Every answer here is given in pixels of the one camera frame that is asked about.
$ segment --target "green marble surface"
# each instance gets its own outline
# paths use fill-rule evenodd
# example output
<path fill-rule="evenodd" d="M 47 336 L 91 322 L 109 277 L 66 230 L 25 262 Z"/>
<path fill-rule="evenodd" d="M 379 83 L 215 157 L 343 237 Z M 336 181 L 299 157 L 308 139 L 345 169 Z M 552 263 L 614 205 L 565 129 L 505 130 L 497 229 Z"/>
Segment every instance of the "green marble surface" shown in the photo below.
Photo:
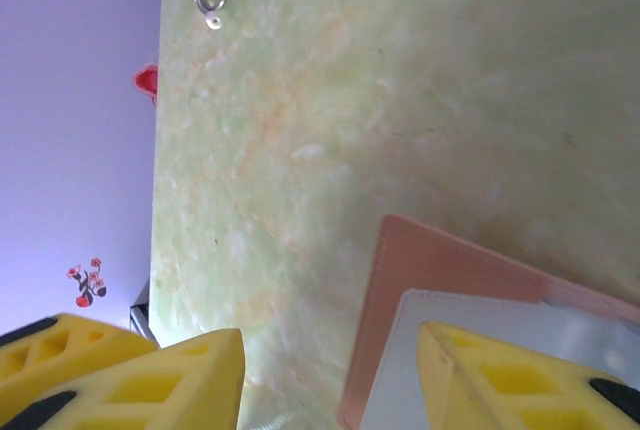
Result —
<path fill-rule="evenodd" d="M 240 429 L 333 428 L 401 213 L 640 302 L 640 0 L 163 0 L 161 343 L 240 327 Z"/>

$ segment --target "wall decal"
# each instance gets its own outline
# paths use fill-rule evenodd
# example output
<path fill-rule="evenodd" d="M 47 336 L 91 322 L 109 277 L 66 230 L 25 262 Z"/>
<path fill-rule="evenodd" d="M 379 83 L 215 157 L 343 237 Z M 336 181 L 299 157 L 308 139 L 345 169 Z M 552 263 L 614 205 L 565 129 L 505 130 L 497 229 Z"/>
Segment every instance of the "wall decal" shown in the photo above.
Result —
<path fill-rule="evenodd" d="M 82 265 L 76 265 L 67 272 L 68 278 L 78 282 L 80 295 L 76 297 L 76 305 L 80 308 L 90 306 L 93 303 L 93 297 L 104 297 L 107 294 L 107 287 L 100 276 L 102 260 L 92 258 L 91 267 L 91 271 L 87 272 Z"/>

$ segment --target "lavender wall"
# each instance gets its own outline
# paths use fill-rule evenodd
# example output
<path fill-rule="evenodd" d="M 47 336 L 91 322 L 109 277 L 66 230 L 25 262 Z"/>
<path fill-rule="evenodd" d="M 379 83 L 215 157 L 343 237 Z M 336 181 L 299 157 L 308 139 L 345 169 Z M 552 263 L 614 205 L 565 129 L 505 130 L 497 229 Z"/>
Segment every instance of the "lavender wall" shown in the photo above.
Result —
<path fill-rule="evenodd" d="M 160 0 L 0 0 L 0 333 L 60 311 L 126 324 L 149 274 Z M 70 267 L 102 262 L 80 309 Z"/>

